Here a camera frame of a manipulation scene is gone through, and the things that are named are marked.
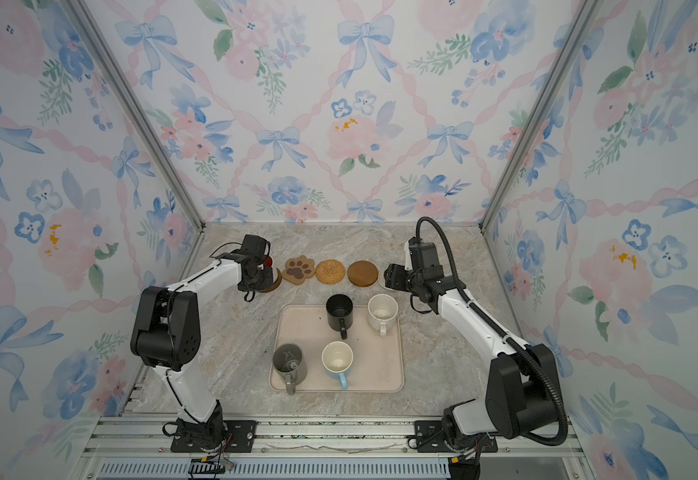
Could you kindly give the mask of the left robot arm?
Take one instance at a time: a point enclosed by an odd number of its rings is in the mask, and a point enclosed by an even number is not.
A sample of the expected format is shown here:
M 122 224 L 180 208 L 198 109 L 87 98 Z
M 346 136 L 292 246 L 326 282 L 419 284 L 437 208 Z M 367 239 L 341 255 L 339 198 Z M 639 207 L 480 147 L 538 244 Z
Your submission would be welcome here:
M 142 291 L 130 340 L 131 352 L 156 373 L 177 406 L 164 434 L 190 450 L 214 452 L 228 441 L 220 401 L 211 395 L 195 357 L 201 346 L 200 312 L 235 287 L 250 301 L 274 283 L 270 247 L 240 246 L 214 257 L 206 267 L 166 287 Z

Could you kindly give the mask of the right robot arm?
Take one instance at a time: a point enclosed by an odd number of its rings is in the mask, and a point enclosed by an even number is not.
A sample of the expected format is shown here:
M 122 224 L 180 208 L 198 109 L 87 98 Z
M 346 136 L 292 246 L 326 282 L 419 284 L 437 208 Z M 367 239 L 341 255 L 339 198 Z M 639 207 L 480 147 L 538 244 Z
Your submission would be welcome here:
M 489 367 L 485 393 L 446 408 L 443 426 L 451 442 L 478 434 L 524 437 L 544 446 L 563 444 L 569 433 L 551 350 L 532 345 L 498 322 L 441 266 L 389 265 L 386 287 L 411 294 L 453 325 Z

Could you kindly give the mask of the cork paw print coaster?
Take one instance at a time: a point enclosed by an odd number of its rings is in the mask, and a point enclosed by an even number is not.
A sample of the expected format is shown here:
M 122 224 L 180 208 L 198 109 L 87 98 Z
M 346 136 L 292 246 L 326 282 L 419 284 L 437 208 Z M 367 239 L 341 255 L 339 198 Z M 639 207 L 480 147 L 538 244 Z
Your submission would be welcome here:
M 301 255 L 285 261 L 281 270 L 282 278 L 294 285 L 302 285 L 315 275 L 315 261 Z

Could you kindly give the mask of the dark glossy wooden round coaster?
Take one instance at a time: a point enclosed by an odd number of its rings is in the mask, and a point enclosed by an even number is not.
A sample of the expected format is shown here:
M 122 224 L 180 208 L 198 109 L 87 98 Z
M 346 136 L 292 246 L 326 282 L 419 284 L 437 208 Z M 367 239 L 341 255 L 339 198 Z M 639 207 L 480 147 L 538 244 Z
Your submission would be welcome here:
M 282 283 L 282 273 L 281 273 L 279 268 L 275 268 L 274 273 L 273 273 L 273 283 L 269 288 L 267 288 L 266 290 L 263 290 L 263 293 L 271 293 L 271 292 L 275 291 L 276 289 L 279 288 L 281 283 Z

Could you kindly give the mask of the woven rattan round coaster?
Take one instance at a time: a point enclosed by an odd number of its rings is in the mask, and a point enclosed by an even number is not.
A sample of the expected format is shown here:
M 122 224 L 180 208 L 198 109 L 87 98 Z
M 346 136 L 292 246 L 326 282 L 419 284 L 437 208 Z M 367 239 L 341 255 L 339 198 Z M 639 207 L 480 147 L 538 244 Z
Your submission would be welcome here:
M 340 283 L 346 275 L 344 264 L 335 259 L 321 261 L 315 268 L 317 280 L 325 285 L 335 285 Z

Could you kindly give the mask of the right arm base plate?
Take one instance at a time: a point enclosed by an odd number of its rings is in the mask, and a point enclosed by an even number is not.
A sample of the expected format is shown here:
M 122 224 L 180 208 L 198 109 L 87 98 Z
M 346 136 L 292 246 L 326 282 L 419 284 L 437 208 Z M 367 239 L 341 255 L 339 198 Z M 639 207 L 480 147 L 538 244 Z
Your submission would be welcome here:
M 407 440 L 407 447 L 420 453 L 452 453 L 465 455 L 474 453 L 479 447 L 480 453 L 497 453 L 498 444 L 487 433 L 472 435 L 462 434 L 450 423 L 442 420 L 417 420 L 414 433 Z

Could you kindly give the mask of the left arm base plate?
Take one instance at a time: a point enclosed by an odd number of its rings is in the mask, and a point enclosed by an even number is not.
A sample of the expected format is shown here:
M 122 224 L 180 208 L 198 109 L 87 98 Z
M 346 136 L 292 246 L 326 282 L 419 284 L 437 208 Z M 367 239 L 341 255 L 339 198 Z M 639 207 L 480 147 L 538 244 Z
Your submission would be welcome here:
M 187 434 L 182 438 L 173 438 L 170 452 L 181 454 L 251 453 L 256 437 L 256 427 L 257 422 L 253 420 L 225 421 L 223 440 L 218 446 L 209 447 L 209 441 L 200 440 L 197 435 Z

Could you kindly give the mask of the cream white mug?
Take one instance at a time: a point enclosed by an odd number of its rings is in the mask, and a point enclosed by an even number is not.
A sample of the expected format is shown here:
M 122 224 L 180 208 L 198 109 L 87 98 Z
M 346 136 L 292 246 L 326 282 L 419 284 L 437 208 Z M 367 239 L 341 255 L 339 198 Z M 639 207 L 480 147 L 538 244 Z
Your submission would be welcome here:
M 367 323 L 381 337 L 386 337 L 394 326 L 399 306 L 397 301 L 390 295 L 374 295 L 367 305 Z

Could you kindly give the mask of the plain round wooden coaster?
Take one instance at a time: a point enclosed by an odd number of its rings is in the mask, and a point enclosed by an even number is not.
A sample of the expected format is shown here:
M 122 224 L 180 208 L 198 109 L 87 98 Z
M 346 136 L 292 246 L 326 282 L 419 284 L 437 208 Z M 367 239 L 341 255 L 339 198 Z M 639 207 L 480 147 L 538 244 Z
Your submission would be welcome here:
M 347 269 L 347 278 L 357 287 L 370 287 L 378 280 L 378 268 L 370 261 L 353 262 Z

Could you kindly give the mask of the black mug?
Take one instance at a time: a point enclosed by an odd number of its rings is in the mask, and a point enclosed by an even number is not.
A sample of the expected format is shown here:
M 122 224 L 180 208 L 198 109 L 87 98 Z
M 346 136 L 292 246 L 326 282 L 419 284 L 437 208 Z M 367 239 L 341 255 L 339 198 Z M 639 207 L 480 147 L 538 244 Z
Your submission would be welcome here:
M 328 325 L 340 334 L 342 340 L 348 339 L 348 330 L 353 325 L 353 301 L 344 294 L 334 294 L 326 302 Z

